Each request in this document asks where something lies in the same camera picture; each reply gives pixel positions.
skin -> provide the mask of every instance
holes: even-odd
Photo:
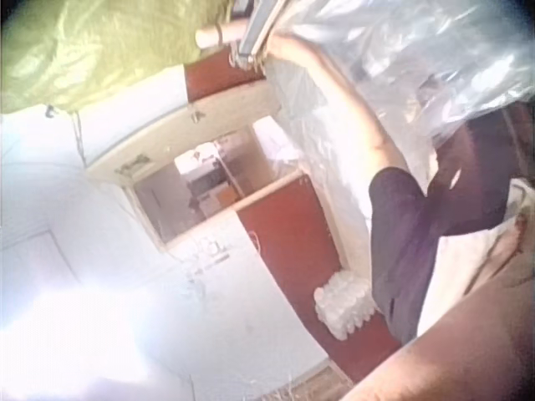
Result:
[[[360,171],[369,180],[386,167],[408,170],[405,158],[374,112],[327,56],[311,43],[277,35],[268,40],[267,52],[306,69],[331,105],[347,119],[346,124],[359,133],[355,138],[362,150]]]
[[[267,52],[307,70],[358,132],[369,178],[405,159],[352,83],[312,44],[272,36]],[[488,255],[491,277],[423,336],[382,363],[343,401],[512,399],[533,377],[535,216],[521,214]]]

white cloth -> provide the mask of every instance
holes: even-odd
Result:
[[[466,295],[488,252],[499,236],[513,227],[519,211],[524,207],[535,209],[535,190],[522,180],[512,180],[506,218],[502,224],[491,230],[462,236],[443,236],[440,239],[418,323],[418,336],[429,330]]]

person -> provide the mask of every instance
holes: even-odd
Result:
[[[519,172],[496,143],[500,133],[472,136],[474,155],[485,156],[477,171],[445,173],[439,149],[439,173],[426,195],[329,57],[276,34],[267,53],[306,69],[354,127],[359,174],[370,182],[373,295],[404,347],[344,400],[499,400],[529,388],[535,191],[512,181]]]

plastic bag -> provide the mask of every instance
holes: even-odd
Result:
[[[195,31],[230,0],[30,0],[2,31],[2,112],[74,111],[201,57]]]
[[[535,93],[530,22],[495,0],[294,0],[275,27],[319,44],[404,154],[422,188],[433,146],[468,119]],[[267,65],[283,104],[278,122],[330,199],[344,248],[369,274],[369,182],[358,135],[337,118],[304,70]]]

stack of white cups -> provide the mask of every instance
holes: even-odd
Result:
[[[350,270],[334,273],[329,282],[314,291],[316,313],[340,341],[361,328],[375,313],[371,283]]]

